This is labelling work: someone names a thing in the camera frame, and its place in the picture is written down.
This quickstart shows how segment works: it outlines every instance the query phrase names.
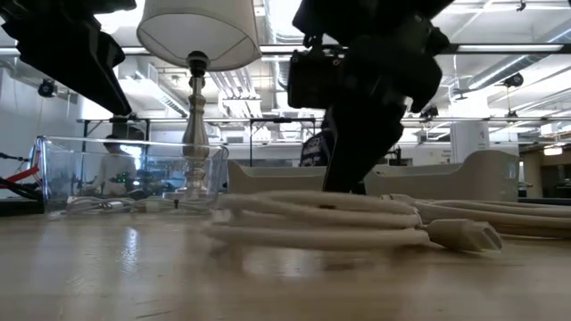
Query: coiled cable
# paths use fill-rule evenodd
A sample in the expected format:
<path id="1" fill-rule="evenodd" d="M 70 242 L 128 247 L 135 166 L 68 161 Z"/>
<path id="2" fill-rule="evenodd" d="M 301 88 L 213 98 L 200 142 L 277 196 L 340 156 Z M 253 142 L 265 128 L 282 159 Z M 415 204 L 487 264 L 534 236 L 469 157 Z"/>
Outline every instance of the coiled cable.
<path id="1" fill-rule="evenodd" d="M 571 210 L 559 206 L 311 191 L 228 194 L 219 206 L 229 215 L 204 232 L 228 243 L 339 251 L 438 243 L 459 251 L 497 251 L 498 232 L 571 237 Z"/>

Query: lamp base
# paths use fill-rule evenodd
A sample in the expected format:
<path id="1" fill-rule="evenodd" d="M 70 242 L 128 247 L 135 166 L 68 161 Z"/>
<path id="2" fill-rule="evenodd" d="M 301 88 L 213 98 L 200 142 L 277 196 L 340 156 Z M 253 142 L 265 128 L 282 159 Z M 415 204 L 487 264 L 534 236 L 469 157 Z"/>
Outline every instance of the lamp base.
<path id="1" fill-rule="evenodd" d="M 204 75 L 210 65 L 210 60 L 206 54 L 201 52 L 191 52 L 186 58 L 188 67 L 192 74 L 190 87 L 193 93 L 188 97 L 190 102 L 190 117 L 183 136 L 183 155 L 190 162 L 186 176 L 186 186 L 184 190 L 185 200 L 199 200 L 207 194 L 204 183 L 204 162 L 208 158 L 209 144 L 206 128 L 204 126 L 204 105 L 206 99 L 202 95 L 205 85 Z"/>

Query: white lampshade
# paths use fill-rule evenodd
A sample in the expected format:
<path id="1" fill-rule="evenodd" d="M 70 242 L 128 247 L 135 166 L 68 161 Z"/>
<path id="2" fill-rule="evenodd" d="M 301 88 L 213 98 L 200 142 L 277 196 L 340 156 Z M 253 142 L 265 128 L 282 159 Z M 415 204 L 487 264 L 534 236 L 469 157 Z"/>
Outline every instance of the white lampshade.
<path id="1" fill-rule="evenodd" d="M 137 38 L 180 67 L 193 51 L 211 60 L 208 71 L 235 70 L 261 57 L 252 0 L 146 0 Z"/>

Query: wooden table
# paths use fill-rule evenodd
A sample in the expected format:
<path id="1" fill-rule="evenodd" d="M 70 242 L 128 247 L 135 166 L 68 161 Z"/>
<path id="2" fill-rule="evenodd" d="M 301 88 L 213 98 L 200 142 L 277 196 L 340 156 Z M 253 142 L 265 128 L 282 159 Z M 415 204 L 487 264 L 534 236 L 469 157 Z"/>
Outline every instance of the wooden table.
<path id="1" fill-rule="evenodd" d="M 198 226 L 0 219 L 0 320 L 571 319 L 569 242 L 509 241 L 484 256 L 399 249 L 339 269 L 311 251 L 212 254 Z"/>

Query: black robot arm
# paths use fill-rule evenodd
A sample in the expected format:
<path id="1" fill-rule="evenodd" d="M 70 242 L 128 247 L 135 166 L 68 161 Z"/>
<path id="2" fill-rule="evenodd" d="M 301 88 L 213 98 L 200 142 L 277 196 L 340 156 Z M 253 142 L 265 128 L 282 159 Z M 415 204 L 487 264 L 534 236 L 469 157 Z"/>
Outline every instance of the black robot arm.
<path id="1" fill-rule="evenodd" d="M 94 15 L 135 7 L 135 0 L 0 0 L 0 15 L 23 62 L 113 114 L 128 115 L 112 70 L 125 55 Z"/>
<path id="2" fill-rule="evenodd" d="M 288 102 L 329 109 L 325 191 L 348 193 L 398 142 L 406 97 L 420 112 L 434 96 L 442 78 L 434 56 L 450 42 L 430 20 L 451 2 L 302 1 L 293 25 L 310 50 L 292 57 Z M 339 45 L 322 45 L 324 34 Z"/>

